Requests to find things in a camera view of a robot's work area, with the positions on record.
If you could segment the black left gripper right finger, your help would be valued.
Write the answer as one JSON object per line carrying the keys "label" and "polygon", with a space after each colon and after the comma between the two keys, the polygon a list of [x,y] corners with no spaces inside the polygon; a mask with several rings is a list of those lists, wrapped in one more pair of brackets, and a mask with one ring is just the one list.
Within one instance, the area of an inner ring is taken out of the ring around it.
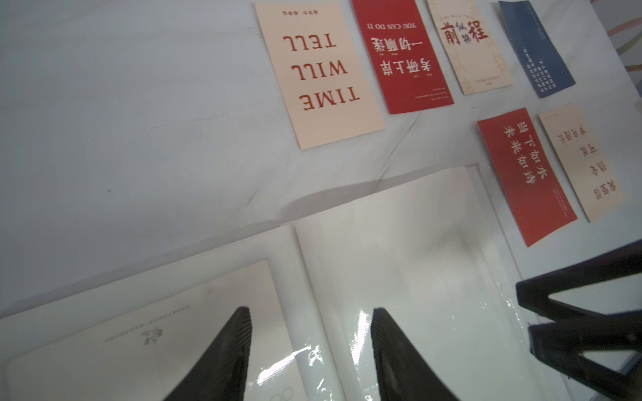
{"label": "black left gripper right finger", "polygon": [[370,335],[382,400],[457,399],[382,307],[373,312]]}

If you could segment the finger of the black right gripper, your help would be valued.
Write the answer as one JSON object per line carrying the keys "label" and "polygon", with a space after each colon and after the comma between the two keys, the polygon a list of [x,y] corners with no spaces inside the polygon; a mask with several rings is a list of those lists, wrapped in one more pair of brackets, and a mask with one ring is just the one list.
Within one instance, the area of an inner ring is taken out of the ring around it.
{"label": "finger of the black right gripper", "polygon": [[518,304],[551,321],[598,317],[598,312],[559,302],[550,296],[640,272],[641,241],[637,241],[573,266],[517,282]]}
{"label": "finger of the black right gripper", "polygon": [[577,317],[528,328],[530,352],[541,363],[612,400],[641,399],[641,363],[621,373],[588,352],[641,352],[641,312]]}

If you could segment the white photo album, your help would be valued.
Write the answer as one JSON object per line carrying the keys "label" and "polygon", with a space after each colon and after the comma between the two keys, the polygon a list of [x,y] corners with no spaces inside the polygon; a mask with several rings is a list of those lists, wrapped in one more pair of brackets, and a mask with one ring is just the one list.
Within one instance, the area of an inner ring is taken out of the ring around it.
{"label": "white photo album", "polygon": [[562,400],[476,168],[452,168],[1,322],[4,400],[161,400],[239,307],[248,400],[376,400],[384,308],[462,400]]}

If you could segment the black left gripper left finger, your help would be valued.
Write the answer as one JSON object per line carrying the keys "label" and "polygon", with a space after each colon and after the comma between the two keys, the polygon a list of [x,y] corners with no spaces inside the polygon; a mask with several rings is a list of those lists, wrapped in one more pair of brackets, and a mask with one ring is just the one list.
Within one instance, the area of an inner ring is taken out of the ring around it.
{"label": "black left gripper left finger", "polygon": [[248,307],[239,307],[166,401],[244,399],[252,345]]}

